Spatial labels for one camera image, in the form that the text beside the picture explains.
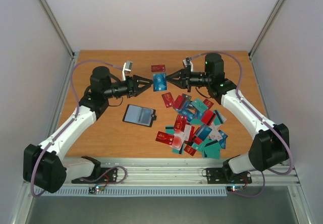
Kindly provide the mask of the black leather card holder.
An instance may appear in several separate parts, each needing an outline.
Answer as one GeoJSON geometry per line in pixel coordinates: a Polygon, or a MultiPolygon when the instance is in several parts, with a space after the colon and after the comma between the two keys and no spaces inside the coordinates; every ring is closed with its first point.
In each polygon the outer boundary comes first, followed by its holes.
{"type": "Polygon", "coordinates": [[[135,125],[151,127],[156,118],[156,110],[129,104],[127,105],[122,121],[135,125]]]}

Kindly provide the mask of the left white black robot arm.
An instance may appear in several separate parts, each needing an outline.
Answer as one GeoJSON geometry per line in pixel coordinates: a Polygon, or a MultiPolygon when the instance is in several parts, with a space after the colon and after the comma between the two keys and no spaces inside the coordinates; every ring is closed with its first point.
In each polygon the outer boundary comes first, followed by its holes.
{"type": "Polygon", "coordinates": [[[136,97],[153,84],[151,79],[138,75],[120,80],[109,68],[93,69],[90,84],[81,99],[76,99],[76,108],[70,117],[47,139],[38,145],[28,145],[23,154],[23,179],[30,183],[31,194],[38,195],[34,188],[54,193],[66,181],[81,179],[95,183],[103,177],[100,162],[83,156],[75,161],[64,158],[76,140],[93,125],[109,107],[109,99],[136,97]]]}

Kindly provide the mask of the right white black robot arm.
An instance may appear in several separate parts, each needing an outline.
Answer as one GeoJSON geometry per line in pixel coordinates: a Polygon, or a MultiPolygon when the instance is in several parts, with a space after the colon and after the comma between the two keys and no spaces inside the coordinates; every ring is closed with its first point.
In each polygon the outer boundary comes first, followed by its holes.
{"type": "Polygon", "coordinates": [[[249,151],[224,161],[222,172],[227,182],[238,179],[241,173],[268,170],[274,174],[273,166],[289,160],[290,165],[283,174],[289,174],[294,167],[294,159],[289,145],[289,129],[285,124],[276,124],[261,114],[242,94],[240,84],[226,78],[223,55],[233,55],[224,51],[203,53],[204,71],[193,70],[192,58],[185,58],[184,68],[166,76],[169,83],[190,90],[191,87],[206,87],[209,96],[229,110],[245,127],[252,137],[249,151]]]}

